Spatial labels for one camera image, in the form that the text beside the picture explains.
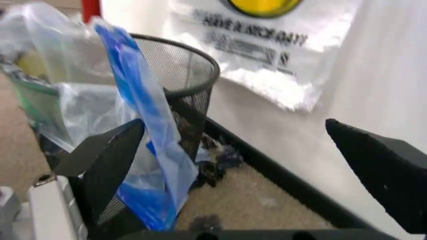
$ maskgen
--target clear plastic bag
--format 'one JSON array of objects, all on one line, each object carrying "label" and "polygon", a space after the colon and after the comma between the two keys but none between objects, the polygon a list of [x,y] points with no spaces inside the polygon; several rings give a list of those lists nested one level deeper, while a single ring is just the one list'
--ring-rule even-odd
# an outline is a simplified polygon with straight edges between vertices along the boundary
[{"label": "clear plastic bag", "polygon": [[[127,177],[117,194],[151,230],[169,230],[198,175],[196,166],[178,142],[178,132],[162,87],[134,40],[124,30],[98,21],[95,29],[108,52],[120,95],[142,117],[152,152],[161,172]],[[165,182],[146,184],[158,179]]]},{"label": "clear plastic bag", "polygon": [[14,61],[13,57],[35,52],[51,83],[115,84],[105,48],[93,28],[44,2],[9,8],[0,21],[0,33],[2,55]]},{"label": "clear plastic bag", "polygon": [[361,1],[169,0],[163,36],[279,107],[311,111]]}]

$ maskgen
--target black mesh wastebasket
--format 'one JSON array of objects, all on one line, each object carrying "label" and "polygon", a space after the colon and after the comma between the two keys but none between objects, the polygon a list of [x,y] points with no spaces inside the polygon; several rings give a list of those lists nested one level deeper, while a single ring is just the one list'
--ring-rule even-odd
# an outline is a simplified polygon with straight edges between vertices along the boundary
[{"label": "black mesh wastebasket", "polygon": [[[205,126],[212,86],[220,75],[218,64],[209,55],[181,43],[136,34],[132,34],[132,37],[163,86],[181,135],[180,145],[194,160]],[[32,102],[36,112],[45,109],[46,103],[55,102],[59,96],[54,86],[43,85],[37,81],[25,84],[19,81],[14,83],[19,90],[40,96],[39,98],[45,95],[54,96],[45,101]],[[51,169],[69,156],[67,152],[42,135],[38,135],[38,143]],[[144,228],[139,218],[117,197],[109,202],[99,221],[90,224],[96,225],[99,231],[109,238]]]},{"label": "black mesh wastebasket", "polygon": [[220,68],[209,55],[162,38],[132,34],[163,86],[181,134],[180,145],[192,160],[199,147],[213,84]]}]

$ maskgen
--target debris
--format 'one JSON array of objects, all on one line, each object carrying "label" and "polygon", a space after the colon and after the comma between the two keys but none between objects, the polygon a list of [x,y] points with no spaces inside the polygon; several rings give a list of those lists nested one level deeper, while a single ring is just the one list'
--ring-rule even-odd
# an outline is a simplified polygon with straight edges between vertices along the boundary
[{"label": "debris", "polygon": [[215,141],[205,133],[201,137],[201,146],[204,149],[216,149],[218,147]]},{"label": "debris", "polygon": [[198,176],[193,182],[190,189],[200,188],[205,183],[211,187],[216,187],[217,182],[222,180],[226,171],[220,168],[215,162],[212,161],[201,161],[198,165]]},{"label": "debris", "polygon": [[216,157],[220,169],[230,169],[242,166],[243,157],[239,151],[230,145],[223,146],[223,152]]},{"label": "debris", "polygon": [[198,216],[194,218],[189,226],[189,230],[192,232],[219,231],[222,228],[220,217],[216,214]]}]

